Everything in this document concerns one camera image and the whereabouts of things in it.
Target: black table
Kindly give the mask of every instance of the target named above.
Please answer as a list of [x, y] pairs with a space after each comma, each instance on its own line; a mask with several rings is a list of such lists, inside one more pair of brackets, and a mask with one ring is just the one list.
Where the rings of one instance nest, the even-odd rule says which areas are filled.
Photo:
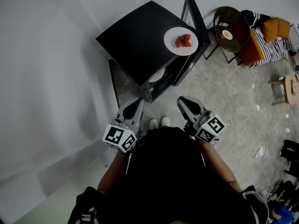
[[[206, 28], [202, 27], [204, 23], [200, 13], [199, 19], [203, 33], [206, 33], [204, 37], [182, 19], [150, 1], [120, 19], [96, 40], [135, 82], [146, 100], [153, 102], [171, 84], [178, 85], [181, 82], [191, 69], [190, 64], [193, 67], [200, 58], [201, 55], [196, 56], [199, 51], [203, 53], [210, 44]], [[195, 54], [178, 56], [166, 48], [164, 34], [173, 27], [187, 28], [197, 36], [199, 48]], [[165, 67], [164, 76], [149, 84], [148, 81]]]

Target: orange pillow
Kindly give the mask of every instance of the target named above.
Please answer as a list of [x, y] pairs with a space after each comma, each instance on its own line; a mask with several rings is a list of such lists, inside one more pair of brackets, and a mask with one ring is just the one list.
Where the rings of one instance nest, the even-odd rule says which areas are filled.
[[266, 42], [275, 40], [278, 33], [278, 18], [272, 18], [263, 23], [263, 37]]
[[282, 38], [288, 38], [290, 34], [291, 24], [288, 21], [278, 19], [278, 32], [277, 36]]

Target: black chair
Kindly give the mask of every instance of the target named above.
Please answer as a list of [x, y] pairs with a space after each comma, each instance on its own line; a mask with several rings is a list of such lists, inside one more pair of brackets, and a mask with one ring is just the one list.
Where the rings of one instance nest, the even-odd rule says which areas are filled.
[[[225, 59], [228, 63], [231, 63], [238, 56], [238, 52], [246, 44], [250, 38], [250, 27], [246, 18], [233, 7], [220, 7], [216, 10], [214, 15], [214, 26], [209, 29], [208, 32], [213, 32], [217, 41], [217, 46], [206, 57], [206, 60], [214, 53], [214, 51], [222, 46], [225, 50], [235, 53], [235, 57], [230, 61]], [[220, 35], [223, 30], [229, 31], [233, 38], [232, 40], [222, 39]]]

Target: wooden stool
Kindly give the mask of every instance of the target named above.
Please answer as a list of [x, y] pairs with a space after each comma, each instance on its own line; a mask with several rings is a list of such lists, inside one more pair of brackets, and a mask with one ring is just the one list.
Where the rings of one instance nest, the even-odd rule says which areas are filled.
[[299, 82], [297, 83], [295, 75], [288, 75], [284, 81], [269, 81], [269, 84], [281, 84], [285, 90], [285, 100], [272, 105], [279, 104], [298, 104], [299, 103]]

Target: table top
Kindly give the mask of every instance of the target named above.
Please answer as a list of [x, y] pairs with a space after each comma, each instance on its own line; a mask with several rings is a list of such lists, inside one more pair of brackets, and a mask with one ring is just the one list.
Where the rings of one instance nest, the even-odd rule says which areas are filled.
[[96, 40], [135, 82], [143, 85], [177, 57], [164, 44], [164, 34], [174, 27], [187, 28], [200, 38], [194, 28], [150, 1], [120, 19]]
[[[293, 91], [296, 93], [292, 94], [291, 80], [293, 81]], [[285, 77], [285, 91], [286, 97], [290, 105], [295, 105], [299, 103], [299, 83], [297, 83], [295, 75], [287, 75]]]

